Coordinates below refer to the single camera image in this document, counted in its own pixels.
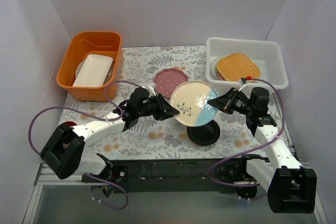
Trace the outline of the cream and pink plate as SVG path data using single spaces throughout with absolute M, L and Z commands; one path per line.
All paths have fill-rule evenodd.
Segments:
M 225 81 L 226 80 L 226 76 L 228 75 L 228 68 L 226 66 L 226 63 L 222 60 L 219 60 L 217 62 L 217 64 L 215 65 L 215 70 L 216 70 L 216 74 L 217 76 Z

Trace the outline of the cream and blue plate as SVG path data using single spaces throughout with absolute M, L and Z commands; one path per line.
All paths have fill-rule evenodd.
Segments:
M 180 84 L 172 93 L 170 105 L 179 111 L 175 119 L 188 127 L 203 126 L 213 120 L 218 108 L 209 100 L 218 98 L 217 91 L 207 82 L 191 80 Z

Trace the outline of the dark pink scalloped plate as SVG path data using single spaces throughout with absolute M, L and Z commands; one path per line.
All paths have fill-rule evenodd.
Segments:
M 165 98 L 170 98 L 174 90 L 182 83 L 188 81 L 188 76 L 182 71 L 175 68 L 167 68 L 158 72 L 153 83 L 154 90 Z

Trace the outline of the yellow woven bamboo tray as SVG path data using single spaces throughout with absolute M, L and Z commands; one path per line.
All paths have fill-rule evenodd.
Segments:
M 226 81 L 236 82 L 241 78 L 259 78 L 261 75 L 260 69 L 257 65 L 245 54 L 234 53 L 222 57 L 220 60 L 224 61 L 228 68 Z

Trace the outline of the white ribbed soup plate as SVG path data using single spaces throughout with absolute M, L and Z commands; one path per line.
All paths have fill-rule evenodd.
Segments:
M 220 78 L 218 77 L 217 72 L 216 72 L 216 65 L 217 65 L 219 60 L 220 60 L 220 57 L 217 57 L 211 62 L 211 73 L 214 75 L 216 80 L 220 80 Z

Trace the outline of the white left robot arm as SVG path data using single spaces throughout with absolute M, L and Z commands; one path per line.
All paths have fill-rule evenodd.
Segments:
M 111 178 L 112 163 L 101 154 L 86 155 L 86 147 L 134 127 L 139 118 L 152 116 L 164 121 L 179 115 L 161 94 L 150 95 L 145 88 L 136 88 L 130 98 L 107 116 L 86 124 L 66 122 L 59 125 L 40 152 L 40 158 L 59 179 L 76 172 L 93 174 L 100 182 Z

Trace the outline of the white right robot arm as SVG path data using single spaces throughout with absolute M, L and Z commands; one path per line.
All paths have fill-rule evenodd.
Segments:
M 254 178 L 267 192 L 274 213 L 310 214 L 314 211 L 317 175 L 305 168 L 291 153 L 275 120 L 268 114 L 269 91 L 253 88 L 250 97 L 235 88 L 207 103 L 226 114 L 238 112 L 268 158 L 250 159 L 238 166 L 238 176 Z

